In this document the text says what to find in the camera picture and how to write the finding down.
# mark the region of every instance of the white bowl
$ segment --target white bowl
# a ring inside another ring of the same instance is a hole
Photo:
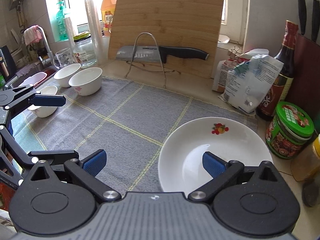
[[[33,76],[28,77],[25,81],[23,81],[21,83],[21,85],[19,85],[19,87],[29,85],[29,84],[33,84],[33,86],[36,86],[38,83],[40,83],[46,77],[47,77],[47,73],[38,72],[38,73],[34,74]]]
[[[57,71],[57,73],[54,74],[53,78],[57,80],[60,86],[64,88],[70,87],[69,80],[70,78],[80,71],[81,64],[74,63],[68,66],[65,66],[64,68]]]
[[[212,133],[215,124],[228,128]],[[272,162],[263,140],[247,126],[221,117],[195,119],[177,128],[162,146],[158,175],[163,191],[183,191],[188,196],[209,182],[212,177],[202,166],[206,151],[226,162],[238,160],[245,166],[259,166],[264,160]]]
[[[40,89],[41,94],[43,95],[55,95],[58,91],[56,86],[48,86]],[[29,106],[28,110],[33,112],[37,117],[47,117],[54,113],[57,110],[57,106]]]
[[[102,69],[91,67],[81,70],[69,80],[69,85],[81,96],[97,92],[102,83]]]

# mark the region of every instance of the pink towel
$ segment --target pink towel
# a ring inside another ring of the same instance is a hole
[[[42,39],[42,35],[39,30],[37,30],[38,25],[33,25],[26,29],[23,33],[26,45],[33,42],[39,42]]]

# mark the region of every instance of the glass mug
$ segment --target glass mug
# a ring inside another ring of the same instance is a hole
[[[73,63],[75,63],[75,61],[73,60],[70,48],[59,50],[53,57],[53,64],[57,68],[63,68]]]

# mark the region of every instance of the jar lid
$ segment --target jar lid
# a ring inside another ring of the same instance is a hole
[[[313,146],[316,150],[317,155],[320,157],[320,134],[318,137],[313,141]]]
[[[313,134],[313,121],[300,107],[281,101],[276,106],[276,113],[280,121],[295,134],[305,138]]]
[[[76,36],[73,36],[73,40],[74,42],[78,42],[78,41],[83,41],[83,40],[86,40],[88,38],[90,38],[90,32],[82,32],[82,33],[79,33],[78,35]]]

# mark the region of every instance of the cleaver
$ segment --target cleaver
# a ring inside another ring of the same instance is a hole
[[[167,56],[178,58],[199,58],[207,60],[209,54],[203,50],[187,47],[159,46],[162,63],[167,63]],[[116,55],[116,59],[131,61],[133,46],[121,47]],[[160,62],[159,53],[156,46],[137,46],[133,61],[135,62]]]

